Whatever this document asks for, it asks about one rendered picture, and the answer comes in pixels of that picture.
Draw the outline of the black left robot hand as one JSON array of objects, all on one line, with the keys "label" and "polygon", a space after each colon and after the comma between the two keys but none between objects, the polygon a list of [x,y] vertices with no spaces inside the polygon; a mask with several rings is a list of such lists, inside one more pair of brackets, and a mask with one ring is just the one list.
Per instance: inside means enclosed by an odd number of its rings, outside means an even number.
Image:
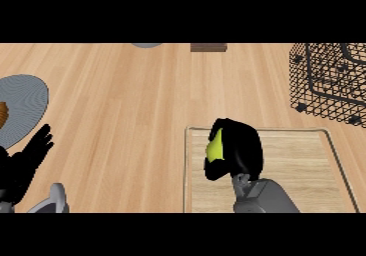
[{"label": "black left robot hand", "polygon": [[35,171],[54,143],[49,125],[44,124],[21,151],[8,155],[0,146],[0,203],[16,205],[26,194]]}]

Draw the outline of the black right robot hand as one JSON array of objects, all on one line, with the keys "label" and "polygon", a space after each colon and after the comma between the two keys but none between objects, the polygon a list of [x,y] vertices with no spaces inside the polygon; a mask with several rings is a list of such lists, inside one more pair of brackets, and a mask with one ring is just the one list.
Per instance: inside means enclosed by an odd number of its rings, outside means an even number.
[{"label": "black right robot hand", "polygon": [[205,157],[205,177],[207,180],[216,180],[224,175],[234,177],[237,174],[247,174],[249,180],[253,181],[259,178],[264,164],[261,140],[256,130],[241,122],[228,118],[218,118],[212,124],[207,143],[218,129],[222,129],[224,159],[207,162]]}]

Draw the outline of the yellow-green pear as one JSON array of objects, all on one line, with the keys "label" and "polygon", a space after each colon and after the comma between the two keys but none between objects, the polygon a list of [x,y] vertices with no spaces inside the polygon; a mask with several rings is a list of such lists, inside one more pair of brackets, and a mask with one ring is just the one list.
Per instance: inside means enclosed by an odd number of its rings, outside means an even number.
[{"label": "yellow-green pear", "polygon": [[213,162],[215,160],[222,160],[222,141],[221,141],[221,131],[216,130],[215,136],[206,145],[206,159],[207,162]]}]

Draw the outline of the pale wooden tray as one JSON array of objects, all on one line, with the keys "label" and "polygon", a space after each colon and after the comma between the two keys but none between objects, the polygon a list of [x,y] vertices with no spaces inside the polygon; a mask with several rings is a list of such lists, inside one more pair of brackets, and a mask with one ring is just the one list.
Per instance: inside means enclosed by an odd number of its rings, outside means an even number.
[{"label": "pale wooden tray", "polygon": [[[182,211],[233,211],[234,192],[228,177],[209,181],[203,174],[207,127],[188,127],[184,138]],[[264,154],[261,176],[274,180],[302,213],[357,213],[360,207],[323,128],[259,128]]]}]

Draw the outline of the grey round plate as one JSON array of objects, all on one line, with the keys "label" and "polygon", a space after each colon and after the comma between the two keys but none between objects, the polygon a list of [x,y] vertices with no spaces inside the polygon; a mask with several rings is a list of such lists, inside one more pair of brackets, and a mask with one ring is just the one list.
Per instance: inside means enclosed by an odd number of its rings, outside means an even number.
[{"label": "grey round plate", "polygon": [[48,88],[33,75],[17,74],[0,79],[0,102],[8,118],[0,129],[0,146],[8,149],[35,128],[48,105]]}]

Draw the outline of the brown wooden block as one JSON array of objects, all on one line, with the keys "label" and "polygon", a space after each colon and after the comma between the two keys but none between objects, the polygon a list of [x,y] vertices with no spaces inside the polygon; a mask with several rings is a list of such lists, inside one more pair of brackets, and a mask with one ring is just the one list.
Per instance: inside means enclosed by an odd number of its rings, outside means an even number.
[{"label": "brown wooden block", "polygon": [[224,52],[227,50],[225,43],[191,43],[191,52]]}]

